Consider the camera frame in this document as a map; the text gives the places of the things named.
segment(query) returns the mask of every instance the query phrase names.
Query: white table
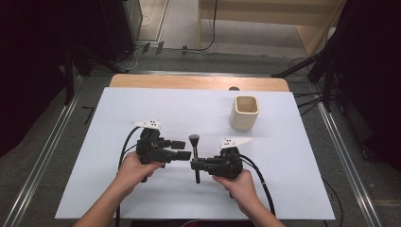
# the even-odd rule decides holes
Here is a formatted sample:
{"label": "white table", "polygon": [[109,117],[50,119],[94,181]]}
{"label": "white table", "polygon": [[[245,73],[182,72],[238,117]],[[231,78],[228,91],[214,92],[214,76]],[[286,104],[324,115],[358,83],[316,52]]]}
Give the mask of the white table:
{"label": "white table", "polygon": [[[245,133],[229,125],[233,100],[239,94],[257,96],[261,109],[255,126]],[[191,150],[188,135],[199,134],[200,157],[218,154],[224,137],[255,137],[238,148],[263,173],[277,217],[334,218],[292,93],[146,88],[105,89],[56,218],[80,218],[89,209],[115,176],[131,121],[153,119],[162,121],[164,138],[184,140],[186,150]],[[269,207],[254,171],[253,176],[259,198]],[[246,218],[221,185],[206,172],[200,178],[196,184],[189,162],[166,165],[123,201],[121,218]]]}

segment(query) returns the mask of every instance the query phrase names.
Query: cable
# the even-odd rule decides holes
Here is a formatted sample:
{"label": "cable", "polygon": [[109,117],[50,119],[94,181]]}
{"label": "cable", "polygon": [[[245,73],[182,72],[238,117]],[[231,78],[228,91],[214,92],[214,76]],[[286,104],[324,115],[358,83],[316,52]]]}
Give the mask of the cable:
{"label": "cable", "polygon": [[263,179],[262,173],[260,172],[259,168],[258,168],[258,167],[256,166],[256,164],[255,164],[250,158],[248,158],[247,156],[242,155],[242,154],[239,154],[239,157],[240,157],[242,160],[245,159],[246,161],[248,161],[249,163],[251,163],[251,164],[250,164],[250,167],[252,167],[252,168],[256,171],[257,176],[258,176],[259,179],[260,179],[260,183],[262,183],[263,189],[265,190],[265,194],[266,194],[266,196],[268,197],[269,206],[270,206],[270,211],[271,211],[272,214],[275,215],[275,209],[274,209],[273,199],[271,198],[271,194],[270,194],[270,192],[269,192],[268,187],[266,186],[265,179]]}
{"label": "cable", "polygon": [[307,101],[307,102],[304,102],[304,103],[302,103],[302,104],[298,104],[297,106],[298,106],[298,108],[301,108],[301,107],[304,107],[304,106],[306,106],[306,105],[309,105],[309,104],[311,104],[311,103],[313,103],[313,102],[315,102],[315,101],[322,101],[322,97],[321,97],[321,96],[316,97],[316,98],[314,98],[314,99],[311,100],[311,101]]}
{"label": "cable", "polygon": [[309,111],[311,111],[313,108],[315,108],[319,103],[320,103],[320,101],[313,104],[313,106],[309,107],[306,111],[302,112],[301,116],[307,114]]}
{"label": "cable", "polygon": [[[305,60],[307,60],[308,58],[300,57],[300,58],[293,59],[293,60],[291,60],[291,61],[289,62],[288,68],[291,68],[291,67],[292,67],[292,66],[291,66],[292,63],[295,62],[295,61],[297,61],[297,60],[299,60],[299,59],[305,59]],[[306,67],[306,69],[307,69],[308,72],[310,72],[309,65]],[[294,75],[295,75],[295,76],[306,76],[306,75],[296,74],[295,72],[294,72]]]}
{"label": "cable", "polygon": [[148,26],[153,21],[153,19],[151,19],[151,17],[149,17],[149,16],[146,16],[146,15],[142,15],[142,16],[143,17],[148,17],[150,19],[150,21],[146,25],[141,25],[141,26]]}
{"label": "cable", "polygon": [[206,51],[206,50],[208,50],[211,46],[212,46],[212,44],[215,42],[215,38],[216,38],[216,15],[217,15],[217,11],[218,11],[218,0],[216,0],[216,3],[215,3],[215,12],[214,12],[214,15],[213,15],[213,28],[212,28],[212,31],[213,31],[213,39],[212,39],[212,41],[211,41],[211,43],[206,47],[206,48],[203,48],[203,49],[177,49],[177,48],[163,48],[163,50],[172,50],[172,51],[181,51],[181,52],[188,52],[188,53],[194,53],[194,54],[213,54],[214,52],[204,52],[204,51]]}
{"label": "cable", "polygon": [[124,155],[125,155],[128,151],[130,151],[130,149],[135,148],[135,147],[136,147],[136,145],[134,145],[134,146],[132,146],[132,147],[126,149],[126,151],[124,151]]}
{"label": "cable", "polygon": [[[128,137],[127,137],[127,139],[126,139],[126,141],[125,141],[125,143],[124,143],[124,147],[123,147],[123,149],[121,150],[120,160],[118,161],[118,169],[120,169],[121,164],[123,163],[124,155],[127,153],[127,150],[130,149],[130,148],[127,149],[127,144],[128,144],[128,142],[130,141],[131,136],[133,135],[133,133],[134,133],[135,131],[137,131],[138,129],[139,129],[139,127],[135,127],[135,128],[130,132],[130,134],[128,135]],[[120,207],[120,205],[118,205],[117,210],[115,211],[115,227],[119,227],[119,226],[120,226],[120,209],[121,209],[121,207]]]}
{"label": "cable", "polygon": [[301,97],[301,96],[313,96],[313,95],[320,95],[321,92],[316,93],[294,93],[294,97]]}
{"label": "cable", "polygon": [[344,222],[344,211],[342,210],[342,204],[341,204],[340,198],[339,198],[339,196],[337,195],[337,193],[336,193],[336,191],[334,190],[334,188],[330,185],[330,183],[328,183],[328,181],[325,180],[323,177],[322,177],[322,180],[330,187],[330,189],[331,189],[331,190],[333,191],[333,193],[334,193],[334,196],[336,197],[337,201],[339,202],[340,214],[341,214],[339,227],[341,227],[341,226],[342,226],[342,223]]}
{"label": "cable", "polygon": [[138,65],[138,59],[136,58],[136,52],[138,52],[138,50],[143,49],[143,48],[144,48],[144,47],[141,46],[141,47],[137,48],[137,49],[133,52],[133,56],[135,57],[135,65],[134,65],[134,66],[132,66],[132,67],[126,67],[126,66],[121,65],[120,63],[117,63],[117,65],[120,66],[121,68],[125,69],[125,70],[134,69],[134,68]]}
{"label": "cable", "polygon": [[193,223],[193,222],[198,222],[197,220],[189,220],[186,223],[184,223],[181,227],[185,227],[187,224]]}

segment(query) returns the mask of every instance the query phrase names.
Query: finger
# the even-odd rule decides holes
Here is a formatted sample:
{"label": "finger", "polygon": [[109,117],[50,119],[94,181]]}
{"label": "finger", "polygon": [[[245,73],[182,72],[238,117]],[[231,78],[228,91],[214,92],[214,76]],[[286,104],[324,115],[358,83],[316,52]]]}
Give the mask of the finger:
{"label": "finger", "polygon": [[221,178],[218,176],[212,176],[213,180],[215,180],[216,182],[222,184],[224,187],[226,188],[230,188],[230,184],[231,182],[225,178]]}

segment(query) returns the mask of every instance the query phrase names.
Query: human hand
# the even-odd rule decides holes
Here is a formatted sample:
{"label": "human hand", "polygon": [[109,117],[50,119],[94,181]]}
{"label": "human hand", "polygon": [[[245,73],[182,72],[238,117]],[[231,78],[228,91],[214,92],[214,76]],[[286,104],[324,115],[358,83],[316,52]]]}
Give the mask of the human hand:
{"label": "human hand", "polygon": [[136,152],[130,152],[117,172],[117,176],[112,182],[113,185],[121,189],[124,197],[127,197],[145,177],[150,177],[153,171],[163,166],[163,163],[141,164]]}
{"label": "human hand", "polygon": [[212,176],[212,178],[230,191],[231,195],[238,203],[239,209],[245,215],[249,216],[250,207],[255,204],[261,204],[261,201],[256,195],[250,170],[243,168],[241,174],[239,174],[234,180],[217,176]]}

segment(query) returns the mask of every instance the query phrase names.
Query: beige cup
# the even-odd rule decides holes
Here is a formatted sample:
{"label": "beige cup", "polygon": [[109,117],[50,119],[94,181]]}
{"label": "beige cup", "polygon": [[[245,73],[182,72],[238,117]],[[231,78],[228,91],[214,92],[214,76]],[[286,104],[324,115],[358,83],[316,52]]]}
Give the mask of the beige cup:
{"label": "beige cup", "polygon": [[249,131],[258,114],[259,103],[256,97],[236,96],[230,116],[231,127],[239,131]]}

